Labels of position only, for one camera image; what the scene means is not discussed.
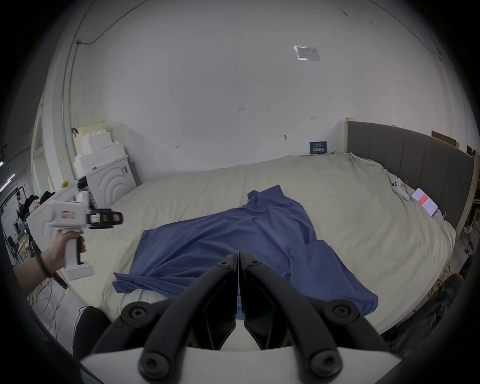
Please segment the label sticker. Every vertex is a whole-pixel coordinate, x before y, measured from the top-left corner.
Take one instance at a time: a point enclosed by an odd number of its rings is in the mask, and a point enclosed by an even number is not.
[[[61,216],[64,219],[75,219],[75,212],[72,211],[62,211]]]
[[[307,47],[304,45],[294,45],[298,60],[320,61],[316,47]]]
[[[327,153],[326,141],[310,142],[310,155],[322,155],[324,153]]]
[[[423,194],[421,198],[419,198],[419,203],[423,205],[424,202],[426,202],[428,199],[428,196],[426,194]]]

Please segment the black wristband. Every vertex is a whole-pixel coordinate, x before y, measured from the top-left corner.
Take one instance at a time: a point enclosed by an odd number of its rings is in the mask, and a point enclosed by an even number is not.
[[[43,263],[42,254],[40,252],[37,253],[35,258],[38,261],[38,265],[40,266],[40,269],[43,271],[43,273],[47,275],[47,277],[52,277],[52,274],[48,271],[47,267]]]

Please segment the white bedding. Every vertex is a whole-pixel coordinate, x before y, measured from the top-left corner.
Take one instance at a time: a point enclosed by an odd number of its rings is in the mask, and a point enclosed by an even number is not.
[[[143,230],[241,206],[248,192],[277,184],[303,205],[317,238],[378,296],[367,319],[379,333],[412,311],[452,253],[453,227],[397,196],[379,164],[352,154],[287,156],[142,184],[112,207],[123,212],[122,225],[85,233],[84,259],[96,274],[70,285],[112,320],[129,302],[158,301],[158,293],[119,294],[111,284],[113,272],[128,273]]]

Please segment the blue cloth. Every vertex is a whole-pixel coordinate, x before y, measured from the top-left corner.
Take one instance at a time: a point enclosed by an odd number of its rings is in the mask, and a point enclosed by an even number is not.
[[[144,231],[130,272],[115,273],[113,285],[120,293],[140,288],[173,298],[225,256],[239,252],[252,254],[302,295],[347,299],[363,315],[377,307],[377,296],[324,241],[317,241],[303,207],[279,185],[250,192],[240,208]],[[240,314],[240,297],[238,307]]]

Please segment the styrofoam box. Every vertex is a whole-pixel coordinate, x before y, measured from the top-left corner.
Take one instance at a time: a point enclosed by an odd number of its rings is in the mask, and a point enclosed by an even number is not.
[[[112,145],[110,132],[100,131],[97,133],[88,133],[82,141],[84,155],[99,151]]]
[[[78,177],[81,177],[93,170],[93,168],[97,168],[122,156],[125,156],[125,148],[122,143],[115,141],[107,148],[86,155],[77,155],[74,162],[75,170]]]

